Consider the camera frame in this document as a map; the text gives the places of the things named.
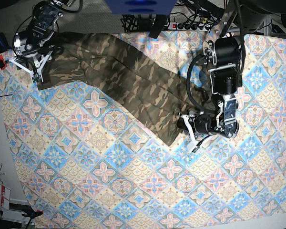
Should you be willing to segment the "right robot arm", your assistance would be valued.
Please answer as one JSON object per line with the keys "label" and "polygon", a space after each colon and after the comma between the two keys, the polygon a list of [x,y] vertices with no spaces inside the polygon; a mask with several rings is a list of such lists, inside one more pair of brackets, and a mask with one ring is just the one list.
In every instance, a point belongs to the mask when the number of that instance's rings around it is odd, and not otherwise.
{"label": "right robot arm", "polygon": [[29,23],[16,30],[12,49],[15,60],[36,70],[41,67],[41,57],[48,54],[51,48],[44,48],[46,42],[58,32],[57,20],[64,13],[77,14],[83,8],[82,0],[43,0],[33,6]]}

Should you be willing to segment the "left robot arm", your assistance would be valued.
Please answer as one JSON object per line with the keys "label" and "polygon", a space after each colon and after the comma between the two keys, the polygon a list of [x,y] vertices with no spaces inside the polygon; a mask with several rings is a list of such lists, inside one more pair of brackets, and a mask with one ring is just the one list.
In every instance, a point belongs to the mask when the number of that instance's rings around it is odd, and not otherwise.
{"label": "left robot arm", "polygon": [[[238,101],[235,93],[242,86],[245,66],[244,35],[255,32],[270,10],[264,0],[231,0],[216,29],[215,41],[203,43],[203,50],[191,61],[186,77],[186,92],[197,111],[181,115],[177,126],[196,140],[203,135],[237,135]],[[206,65],[211,83],[214,109],[199,104],[193,97],[190,78],[193,67]]]}

